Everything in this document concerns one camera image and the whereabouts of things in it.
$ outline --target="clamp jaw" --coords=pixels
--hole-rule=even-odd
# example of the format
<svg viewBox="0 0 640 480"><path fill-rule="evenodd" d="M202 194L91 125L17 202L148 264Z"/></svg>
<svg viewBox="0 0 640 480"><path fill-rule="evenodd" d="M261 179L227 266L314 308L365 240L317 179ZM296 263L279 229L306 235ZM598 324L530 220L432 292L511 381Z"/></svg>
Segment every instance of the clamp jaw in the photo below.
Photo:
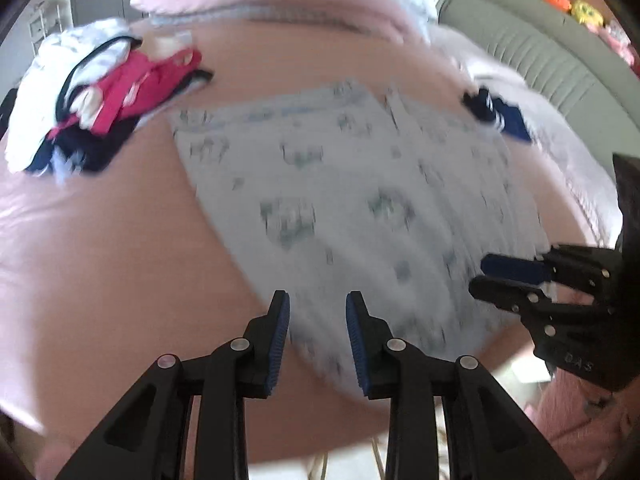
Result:
<svg viewBox="0 0 640 480"><path fill-rule="evenodd" d="M554 245L535 261L488 254L469 292L519 314L534 354L606 390L640 375L640 159L614 155L622 250ZM559 283L593 297L554 303L540 289Z"/></svg>
<svg viewBox="0 0 640 480"><path fill-rule="evenodd" d="M437 480L434 396L442 399L451 480L571 480L544 436L471 356L426 356L369 315L359 292L346 303L358 382L369 399L391 398L386 480Z"/></svg>
<svg viewBox="0 0 640 480"><path fill-rule="evenodd" d="M158 358L103 418L58 480L179 480L194 396L202 396L195 480L248 478L244 399L266 399L278 381L289 295L209 356Z"/></svg>

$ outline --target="white garment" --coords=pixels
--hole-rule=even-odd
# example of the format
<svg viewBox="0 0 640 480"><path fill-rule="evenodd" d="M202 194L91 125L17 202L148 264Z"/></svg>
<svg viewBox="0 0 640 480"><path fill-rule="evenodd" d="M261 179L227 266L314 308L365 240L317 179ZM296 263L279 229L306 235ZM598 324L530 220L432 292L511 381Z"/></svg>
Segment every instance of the white garment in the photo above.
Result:
<svg viewBox="0 0 640 480"><path fill-rule="evenodd" d="M124 20L111 18L53 34L42 42L27 70L9 119L4 156L9 171L17 173L31 164L45 136L56 126L56 100L72 69L98 46L117 36L130 36ZM92 84L123 63L129 43L120 41L74 73L70 89Z"/></svg>
<svg viewBox="0 0 640 480"><path fill-rule="evenodd" d="M142 37L142 46L138 52L147 56L150 61L161 61L190 46L193 46L193 35L190 30L180 30L168 36L147 33Z"/></svg>
<svg viewBox="0 0 640 480"><path fill-rule="evenodd" d="M498 132L420 104L412 116L397 93L387 103L347 82L174 117L225 246L264 304L290 293L293 343L353 393L350 291L395 336L453 360L513 321L468 293L482 256L547 248Z"/></svg>
<svg viewBox="0 0 640 480"><path fill-rule="evenodd" d="M484 48L477 46L460 31L438 23L430 23L428 30L431 47L437 48L472 81L497 79L513 85L527 86L527 82L517 71L490 56ZM470 84L467 91L477 94L478 85Z"/></svg>

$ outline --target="couch cushion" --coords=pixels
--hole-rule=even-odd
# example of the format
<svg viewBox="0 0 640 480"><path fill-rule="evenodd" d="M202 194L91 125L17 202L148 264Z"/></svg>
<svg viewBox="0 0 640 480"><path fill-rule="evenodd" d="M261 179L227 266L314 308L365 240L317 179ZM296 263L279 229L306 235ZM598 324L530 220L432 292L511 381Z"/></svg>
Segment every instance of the couch cushion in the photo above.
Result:
<svg viewBox="0 0 640 480"><path fill-rule="evenodd" d="M634 110L636 122L584 62L533 25L485 0L447 0L440 23L464 32L520 72L531 88L560 110L611 176L612 153L640 156L640 109ZM634 98L637 103L640 82L634 83L627 100Z"/></svg>
<svg viewBox="0 0 640 480"><path fill-rule="evenodd" d="M640 128L640 80L600 38L543 0L486 0L525 20L581 60Z"/></svg>

